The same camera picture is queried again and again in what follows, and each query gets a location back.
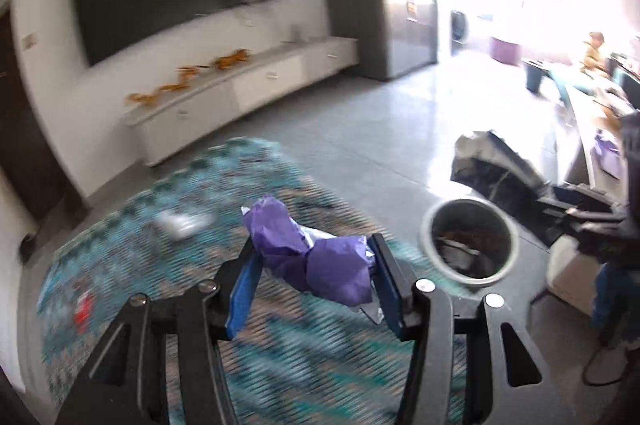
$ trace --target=purple ottoman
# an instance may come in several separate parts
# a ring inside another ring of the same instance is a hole
[[[519,66],[520,53],[520,44],[517,44],[515,42],[507,42],[495,37],[491,37],[489,55],[491,55],[492,59],[495,59],[503,64]]]

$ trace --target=round bin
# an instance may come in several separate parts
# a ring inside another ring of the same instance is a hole
[[[495,36],[491,37],[489,55],[491,55],[492,59],[502,64],[517,66],[520,63],[521,53],[520,44],[499,39]]]
[[[504,278],[518,257],[515,224],[496,206],[477,198],[439,203],[425,214],[419,241],[446,277],[477,288]]]
[[[547,73],[546,66],[540,60],[525,59],[522,63],[527,72],[527,89],[532,93],[537,93],[540,89],[542,77]]]

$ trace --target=trash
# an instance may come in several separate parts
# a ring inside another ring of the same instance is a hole
[[[180,241],[196,235],[214,222],[212,214],[175,214],[173,211],[162,211],[154,220],[156,227],[164,230],[174,241]]]
[[[251,209],[243,207],[242,214],[255,249],[275,277],[349,307],[373,301],[375,259],[365,236],[335,237],[302,227],[273,196],[259,199]]]
[[[380,307],[380,299],[378,298],[378,294],[375,289],[371,290],[371,295],[373,297],[372,302],[368,302],[366,304],[361,304],[356,308],[350,308],[353,312],[362,311],[375,325],[379,325],[384,319],[385,314]]]
[[[94,295],[90,291],[85,291],[78,297],[76,310],[74,311],[74,323],[79,335],[86,330],[89,318],[94,309]]]
[[[445,232],[445,235],[449,235],[452,239],[446,237],[438,237],[438,251],[441,254],[444,261],[452,267],[455,271],[476,279],[491,277],[497,272],[495,262],[483,251],[489,251],[492,247],[495,247],[495,243],[498,239],[483,238],[479,232],[468,231],[450,231]],[[460,239],[460,241],[453,240],[453,237]],[[470,248],[469,245],[465,245],[464,242],[474,243],[474,246],[478,246],[480,249]]]

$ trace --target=orange decoration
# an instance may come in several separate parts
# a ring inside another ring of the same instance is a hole
[[[237,62],[249,62],[249,50],[236,50],[231,55],[214,60],[212,64],[219,70],[228,70]]]
[[[189,87],[189,82],[191,81],[191,79],[197,77],[201,69],[207,69],[216,66],[219,70],[228,70],[237,62],[248,62],[248,60],[249,50],[236,50],[236,52],[227,57],[220,57],[219,59],[214,60],[209,66],[180,66],[176,69],[176,71],[178,72],[177,84],[164,84],[154,89],[150,95],[132,93],[130,95],[127,95],[126,100],[129,102],[137,102],[147,107],[152,107],[156,105],[156,103],[158,103],[158,98],[160,98],[162,92],[180,91],[187,89]]]

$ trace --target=teal patterned rug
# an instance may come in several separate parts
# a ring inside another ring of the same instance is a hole
[[[248,233],[240,207],[271,194],[302,225],[335,235],[382,231],[396,257],[454,294],[468,293],[442,278],[415,248],[391,238],[375,222],[316,185],[278,145],[236,138],[211,148],[184,170],[131,198],[118,212],[57,251],[42,287],[38,314],[49,388],[62,404],[81,366],[132,293],[175,296],[212,277],[235,258]],[[213,214],[212,227],[174,243],[154,229],[159,211]],[[95,305],[82,332],[74,324],[78,297]],[[231,398],[243,424],[391,424],[412,353],[381,324],[336,303],[300,294],[266,271],[245,329],[222,343]],[[456,339],[450,422],[463,404],[465,348]],[[168,346],[168,402],[172,424],[184,423],[177,346]]]

